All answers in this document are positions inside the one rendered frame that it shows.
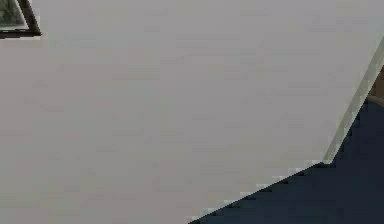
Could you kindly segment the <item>black framed window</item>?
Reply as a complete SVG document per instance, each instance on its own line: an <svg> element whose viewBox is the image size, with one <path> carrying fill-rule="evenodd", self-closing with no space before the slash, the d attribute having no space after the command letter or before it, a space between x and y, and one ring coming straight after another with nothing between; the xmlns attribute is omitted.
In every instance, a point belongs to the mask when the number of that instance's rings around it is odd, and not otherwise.
<svg viewBox="0 0 384 224"><path fill-rule="evenodd" d="M0 39L41 35L30 0L0 0Z"/></svg>

